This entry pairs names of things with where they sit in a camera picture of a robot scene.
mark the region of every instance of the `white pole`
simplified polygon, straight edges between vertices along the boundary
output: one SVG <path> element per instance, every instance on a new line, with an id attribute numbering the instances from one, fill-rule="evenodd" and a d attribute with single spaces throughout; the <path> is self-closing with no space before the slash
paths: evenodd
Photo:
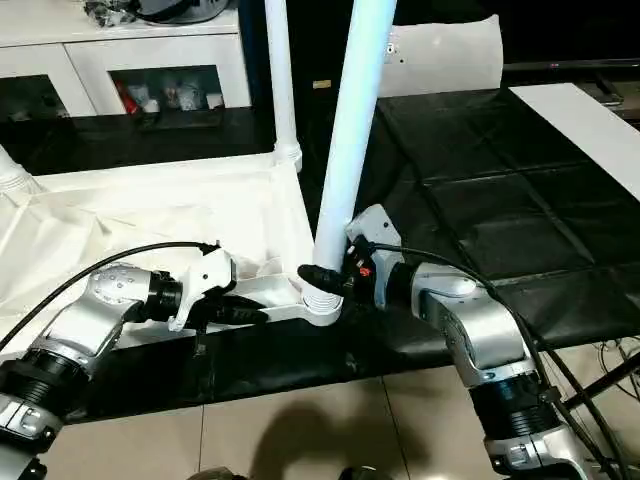
<path id="1" fill-rule="evenodd" d="M 313 251 L 313 262 L 321 267 L 342 268 L 345 227 L 353 217 L 395 9 L 396 0 L 355 0 L 353 5 Z M 340 297 L 305 285 L 303 298 L 320 316 L 317 324 L 337 318 Z"/>
<path id="2" fill-rule="evenodd" d="M 293 161 L 300 171 L 302 150 L 296 136 L 286 0 L 265 0 L 265 12 L 273 110 L 276 121 L 275 151 L 276 154 Z"/>
<path id="3" fill-rule="evenodd" d="M 14 169 L 18 166 L 16 162 L 9 156 L 7 151 L 0 145 L 0 176 L 11 169 Z"/>
<path id="4" fill-rule="evenodd" d="M 22 201 L 34 193 L 42 191 L 42 187 L 33 179 L 22 165 L 17 164 L 0 145 L 0 193 Z"/>

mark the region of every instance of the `tile floor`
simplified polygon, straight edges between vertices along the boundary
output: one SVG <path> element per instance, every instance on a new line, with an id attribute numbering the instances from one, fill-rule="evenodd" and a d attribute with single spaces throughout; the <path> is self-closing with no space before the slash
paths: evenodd
<path id="1" fill-rule="evenodd" d="M 586 345 L 561 355 L 586 383 L 600 375 L 597 353 Z M 613 350 L 605 359 L 610 368 L 619 361 Z M 640 461 L 640 404 L 617 389 L 597 404 Z M 595 432 L 588 415 L 578 415 Z M 497 478 L 482 437 L 447 367 L 72 426 L 43 462 L 48 480 L 186 480 L 221 465 L 256 480 L 335 480 L 348 465 L 374 466 L 394 480 Z"/>

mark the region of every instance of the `cable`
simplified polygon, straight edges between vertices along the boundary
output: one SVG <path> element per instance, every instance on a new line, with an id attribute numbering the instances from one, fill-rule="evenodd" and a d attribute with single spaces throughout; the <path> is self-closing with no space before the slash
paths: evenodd
<path id="1" fill-rule="evenodd" d="M 529 353 L 531 354 L 531 358 L 536 366 L 536 369 L 538 370 L 538 374 L 540 376 L 540 383 L 542 384 L 545 390 L 549 390 L 550 388 L 552 388 L 546 369 L 544 367 L 544 364 L 542 363 L 542 359 L 540 357 L 538 347 L 536 346 L 536 343 L 533 339 L 533 333 L 532 333 L 531 327 L 528 325 L 526 320 L 520 314 L 515 312 L 508 305 L 508 303 L 503 299 L 502 295 L 500 295 L 500 292 L 497 291 L 497 289 L 493 286 L 490 280 L 488 280 L 483 275 L 479 274 L 478 272 L 476 272 L 471 268 L 468 268 L 464 265 L 460 265 L 456 262 L 453 262 L 441 255 L 426 252 L 424 250 L 418 250 L 415 248 L 407 248 L 407 247 L 401 247 L 401 246 L 395 246 L 395 245 L 386 245 L 381 243 L 370 243 L 369 248 L 371 249 L 371 251 L 387 250 L 391 252 L 406 253 L 407 255 L 421 256 L 423 258 L 428 258 L 432 261 L 436 261 L 440 264 L 449 265 L 451 267 L 457 268 L 461 272 L 466 273 L 467 275 L 473 278 L 476 278 L 482 284 L 482 286 L 487 290 L 489 295 L 491 295 L 495 300 L 499 301 L 512 315 L 512 317 L 514 318 L 516 324 L 520 329 L 525 345 L 529 349 Z M 549 356 L 554 361 L 554 363 L 558 366 L 558 368 L 563 373 L 563 375 L 567 378 L 567 380 L 572 385 L 576 393 L 580 394 L 583 397 L 583 401 L 587 406 L 587 409 L 593 416 L 594 420 L 596 420 L 598 427 L 602 431 L 603 436 L 605 437 L 607 443 L 609 444 L 609 447 L 611 448 L 611 451 L 614 454 L 616 462 L 620 466 L 622 479 L 630 480 L 631 477 L 629 474 L 628 463 L 626 462 L 624 456 L 622 455 L 620 447 L 618 446 L 617 442 L 614 439 L 613 432 L 611 431 L 611 428 L 602 417 L 602 414 L 593 404 L 591 399 L 586 395 L 584 389 L 582 388 L 582 385 L 580 385 L 578 380 L 575 378 L 575 376 L 573 375 L 569 367 L 567 367 L 567 365 L 560 358 L 560 356 L 555 351 L 548 348 L 548 345 L 546 345 L 546 342 L 544 342 L 544 340 L 540 335 L 536 334 L 535 336 L 537 337 L 538 343 L 540 343 L 543 346 L 546 346 L 545 349 L 547 350 Z M 609 477 L 612 479 L 618 479 L 619 477 L 616 474 L 615 470 L 613 469 L 611 462 L 607 460 L 607 458 L 602 454 L 600 449 L 589 438 L 588 434 L 575 421 L 575 419 L 571 416 L 571 413 L 569 412 L 569 410 L 562 404 L 562 402 L 559 399 L 554 400 L 553 404 L 558 410 L 558 412 L 560 413 L 560 415 L 565 419 L 565 421 L 573 429 L 573 431 L 575 432 L 576 436 L 580 439 L 580 441 L 585 445 L 585 447 L 587 447 L 587 449 L 589 449 L 589 451 L 594 456 L 594 458 L 598 459 L 603 470 L 607 472 Z"/>
<path id="2" fill-rule="evenodd" d="M 607 347 L 606 342 L 602 342 L 600 347 L 598 347 L 598 362 L 600 363 L 600 368 L 602 369 L 602 373 L 604 373 L 604 374 L 609 373 L 609 369 L 607 368 L 607 365 L 606 365 L 606 363 L 604 361 L 604 350 L 605 350 L 606 347 Z M 628 395 L 633 400 L 635 400 L 636 402 L 640 403 L 640 397 L 638 395 L 634 395 L 633 393 L 631 393 L 629 390 L 624 388 L 619 383 L 616 383 L 615 387 L 617 387 L 619 390 L 621 390 L 625 395 Z"/>
<path id="3" fill-rule="evenodd" d="M 553 360 L 553 362 L 558 366 L 562 374 L 565 376 L 565 378 L 571 385 L 571 387 L 580 396 L 585 406 L 587 407 L 587 410 L 589 410 L 589 413 L 591 414 L 593 419 L 596 421 L 596 424 L 600 428 L 600 431 L 602 432 L 602 435 L 604 436 L 607 444 L 609 445 L 609 448 L 611 448 L 611 451 L 613 453 L 613 458 L 615 458 L 616 462 L 618 462 L 618 465 L 620 466 L 620 474 L 623 480 L 630 480 L 631 474 L 629 473 L 628 463 L 624 458 L 624 455 L 622 454 L 620 445 L 618 445 L 618 442 L 616 441 L 613 435 L 613 431 L 611 430 L 611 428 L 609 427 L 609 424 L 600 413 L 600 410 L 598 410 L 598 408 L 594 405 L 591 397 L 589 397 L 589 395 L 586 394 L 586 392 L 582 388 L 582 385 L 580 385 L 580 382 L 578 382 L 578 380 L 573 375 L 571 370 L 569 370 L 569 367 L 567 367 L 567 365 L 562 361 L 562 359 L 560 358 L 560 355 L 558 355 L 558 353 L 555 350 L 549 350 L 547 353 L 549 354 L 549 357 L 551 357 L 551 360 Z"/>
<path id="4" fill-rule="evenodd" d="M 624 348 L 622 348 L 622 341 L 620 339 L 616 340 L 616 345 L 618 347 L 618 353 L 620 353 L 620 357 L 622 357 L 622 361 L 623 362 L 628 361 L 629 355 L 627 355 L 627 352 L 625 352 Z M 636 394 L 636 398 L 638 399 L 638 401 L 640 401 L 640 391 L 638 390 L 638 384 L 634 376 L 637 372 L 638 370 L 631 372 L 631 375 L 629 375 L 629 380 L 631 381 L 631 386 L 633 387 L 633 391 Z"/>
<path id="5" fill-rule="evenodd" d="M 611 457 L 607 457 L 607 460 L 609 460 L 611 463 L 613 463 L 614 465 L 616 464 L 615 459 L 611 458 Z M 585 461 L 587 462 L 595 462 L 596 460 L 594 458 L 585 458 Z M 634 472 L 640 472 L 640 463 L 629 463 L 629 468 L 631 468 L 632 471 Z"/>
<path id="6" fill-rule="evenodd" d="M 93 265 L 85 268 L 80 273 L 74 275 L 69 280 L 64 282 L 58 288 L 56 288 L 53 292 L 51 292 L 44 300 L 42 300 L 38 305 L 33 307 L 29 313 L 27 313 L 22 320 L 20 320 L 16 326 L 14 326 L 7 335 L 4 336 L 2 340 L 0 340 L 0 351 L 4 350 L 6 346 L 9 344 L 11 340 L 22 330 L 33 318 L 40 313 L 44 308 L 49 305 L 53 300 L 56 299 L 62 292 L 64 292 L 71 285 L 81 280 L 82 278 L 89 275 L 91 272 L 108 265 L 111 262 L 119 260 L 124 257 L 128 257 L 130 255 L 135 255 L 137 253 L 147 252 L 149 250 L 159 250 L 162 248 L 174 248 L 174 247 L 195 247 L 199 248 L 203 255 L 207 255 L 208 253 L 213 252 L 217 248 L 217 245 L 209 245 L 208 243 L 201 242 L 161 242 L 161 243 L 153 243 L 150 245 L 143 245 L 141 247 L 131 248 L 125 250 L 120 253 L 116 253 L 111 255 L 104 260 L 100 260 L 99 262 L 94 263 Z"/>

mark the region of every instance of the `glass cabinet door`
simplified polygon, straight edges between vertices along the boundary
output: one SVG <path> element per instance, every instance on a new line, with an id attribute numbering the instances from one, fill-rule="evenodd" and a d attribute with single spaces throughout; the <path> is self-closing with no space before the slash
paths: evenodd
<path id="1" fill-rule="evenodd" d="M 238 34 L 67 45 L 98 115 L 251 105 Z"/>
<path id="2" fill-rule="evenodd" d="M 62 45 L 0 48 L 0 122 L 95 115 Z"/>
<path id="3" fill-rule="evenodd" d="M 109 75 L 129 114 L 224 107 L 215 65 L 114 70 Z"/>

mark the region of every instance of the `robotic arm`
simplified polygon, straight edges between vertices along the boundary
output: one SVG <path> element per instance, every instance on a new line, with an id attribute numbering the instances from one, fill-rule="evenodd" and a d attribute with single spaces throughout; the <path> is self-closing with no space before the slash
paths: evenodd
<path id="1" fill-rule="evenodd" d="M 466 273 L 421 263 L 401 253 L 371 251 L 372 243 L 400 246 L 400 236 L 380 205 L 347 227 L 351 241 L 339 274 L 303 265 L 299 274 L 321 290 L 378 309 L 410 309 L 445 337 L 447 348 L 485 432 L 493 469 L 517 478 L 591 478 L 573 433 L 543 391 L 531 354 L 509 310 Z"/>
<path id="2" fill-rule="evenodd" d="M 151 319 L 168 322 L 172 331 L 202 332 L 223 316 L 237 324 L 266 320 L 259 304 L 225 306 L 223 295 L 234 286 L 233 261 L 221 248 L 181 281 L 126 264 L 95 271 L 82 296 L 56 315 L 24 356 L 0 366 L 0 480 L 45 477 L 37 455 L 49 449 L 125 323 Z"/>

